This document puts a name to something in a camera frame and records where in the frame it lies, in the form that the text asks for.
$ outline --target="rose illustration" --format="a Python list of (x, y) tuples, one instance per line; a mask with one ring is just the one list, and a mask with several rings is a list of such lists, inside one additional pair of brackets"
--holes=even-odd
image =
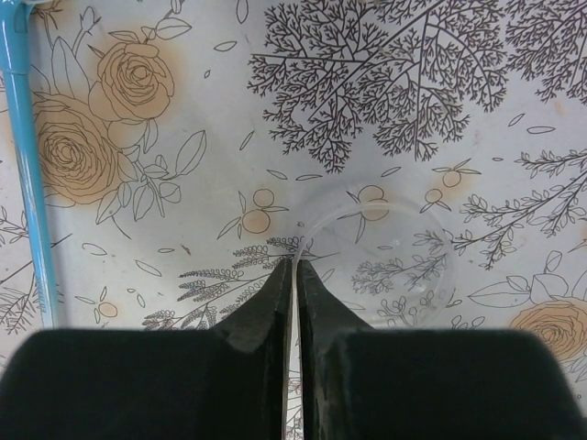
[(174, 92), (172, 74), (150, 44), (116, 44), (99, 62), (98, 76), (90, 108), (105, 121), (153, 119), (165, 111)]
[(90, 108), (63, 95), (35, 104), (43, 178), (77, 204), (92, 204), (121, 183), (119, 167), (132, 165), (107, 140), (104, 123)]
[(536, 334), (559, 361), (564, 361), (587, 347), (587, 302), (555, 298), (521, 312), (512, 327)]

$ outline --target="orange fruit illustration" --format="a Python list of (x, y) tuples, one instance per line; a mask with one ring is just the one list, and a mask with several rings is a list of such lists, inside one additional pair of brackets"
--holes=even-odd
[(275, 202), (275, 194), (271, 190), (257, 190), (253, 195), (253, 202), (259, 208), (269, 208)]
[(247, 212), (242, 217), (242, 227), (251, 234), (262, 234), (271, 224), (269, 215), (260, 209)]

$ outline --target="orange stain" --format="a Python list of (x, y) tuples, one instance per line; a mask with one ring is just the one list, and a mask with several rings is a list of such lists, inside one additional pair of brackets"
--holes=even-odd
[(567, 112), (565, 111), (565, 107), (562, 106), (562, 104), (560, 103), (560, 101), (555, 101), (554, 102), (554, 109), (557, 112), (557, 115), (564, 117)]

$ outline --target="botanical pattern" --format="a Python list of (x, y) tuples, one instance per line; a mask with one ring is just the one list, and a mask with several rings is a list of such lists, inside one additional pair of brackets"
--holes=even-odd
[(430, 160), (470, 123), (463, 100), (488, 112), (503, 101), (503, 16), (496, 0), (278, 4), (249, 88), (273, 96), (263, 117), (284, 152), (307, 149), (327, 172), (342, 172), (367, 125), (383, 154)]
[(183, 1), (175, 2), (155, 27), (143, 26), (141, 37), (131, 30), (115, 30), (109, 36), (118, 42), (109, 49), (88, 45), (99, 58), (94, 74), (78, 61), (78, 52), (100, 17), (87, 7), (80, 32), (70, 44), (51, 35), (50, 22), (61, 11), (59, 4), (37, 10), (52, 49), (54, 82), (39, 72), (51, 92), (35, 93), (47, 203), (97, 204), (98, 225), (108, 219), (116, 222), (116, 214), (127, 207), (135, 221), (154, 205), (164, 217), (166, 204), (182, 200), (178, 179), (197, 168), (206, 150), (205, 131), (198, 131), (172, 148), (177, 151), (174, 158), (152, 157), (160, 148), (157, 118), (175, 95), (172, 73), (156, 42), (175, 39), (192, 28), (176, 17)]
[[(209, 328), (301, 251), (375, 325), (419, 325), (432, 311), (434, 326), (534, 332), (584, 394), (582, 0), (118, 3), (57, 0), (31, 17), (68, 324)], [(118, 17), (127, 9), (137, 19)], [(0, 77), (7, 127), (4, 91)], [(0, 369), (40, 325), (3, 140)], [(434, 287), (453, 261), (441, 228), (415, 225), (403, 252), (393, 210), (336, 220), (338, 243), (366, 252), (350, 269), (319, 236), (300, 249), (315, 215), (396, 196), (452, 240), (449, 290)], [(295, 356), (291, 370), (286, 436), (298, 439)]]

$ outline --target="transparent bowl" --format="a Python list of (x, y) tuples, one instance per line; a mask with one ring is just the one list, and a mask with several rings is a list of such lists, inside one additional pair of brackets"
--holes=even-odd
[(300, 259), (379, 328), (430, 325), (455, 288), (455, 255), (444, 229), (398, 197), (344, 206), (310, 227), (295, 255), (293, 286)]

